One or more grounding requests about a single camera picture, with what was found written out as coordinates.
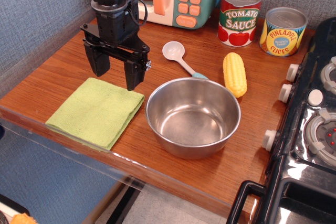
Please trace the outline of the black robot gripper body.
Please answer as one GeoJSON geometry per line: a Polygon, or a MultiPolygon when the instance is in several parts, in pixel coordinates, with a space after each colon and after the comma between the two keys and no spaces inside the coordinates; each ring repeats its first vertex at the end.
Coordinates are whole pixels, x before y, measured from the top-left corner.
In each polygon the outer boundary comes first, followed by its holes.
{"type": "Polygon", "coordinates": [[[140,29],[138,0],[121,0],[113,5],[102,5],[92,0],[97,24],[83,24],[85,42],[109,57],[123,62],[134,61],[143,65],[147,71],[151,61],[147,54],[149,47],[138,37],[140,29]]]}

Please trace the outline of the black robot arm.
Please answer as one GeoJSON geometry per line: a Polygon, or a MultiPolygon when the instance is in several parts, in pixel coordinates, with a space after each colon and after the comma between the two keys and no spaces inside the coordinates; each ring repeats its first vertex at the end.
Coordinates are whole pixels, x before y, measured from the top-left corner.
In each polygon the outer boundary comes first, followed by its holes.
{"type": "Polygon", "coordinates": [[[124,63],[127,89],[143,82],[151,67],[150,47],[138,37],[138,3],[141,0],[92,0],[97,24],[84,23],[84,47],[93,73],[100,77],[110,69],[110,58],[124,63]]]}

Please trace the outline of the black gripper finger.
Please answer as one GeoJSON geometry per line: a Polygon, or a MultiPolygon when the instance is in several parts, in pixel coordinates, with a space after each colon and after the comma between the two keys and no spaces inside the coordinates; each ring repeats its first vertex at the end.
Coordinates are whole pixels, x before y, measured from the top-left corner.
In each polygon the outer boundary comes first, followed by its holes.
{"type": "Polygon", "coordinates": [[[110,69],[109,56],[100,50],[100,47],[94,47],[93,45],[84,42],[86,56],[90,63],[92,72],[100,77],[110,69]]]}
{"type": "Polygon", "coordinates": [[[134,61],[124,63],[127,90],[134,90],[144,80],[145,69],[142,64],[134,61]]]}

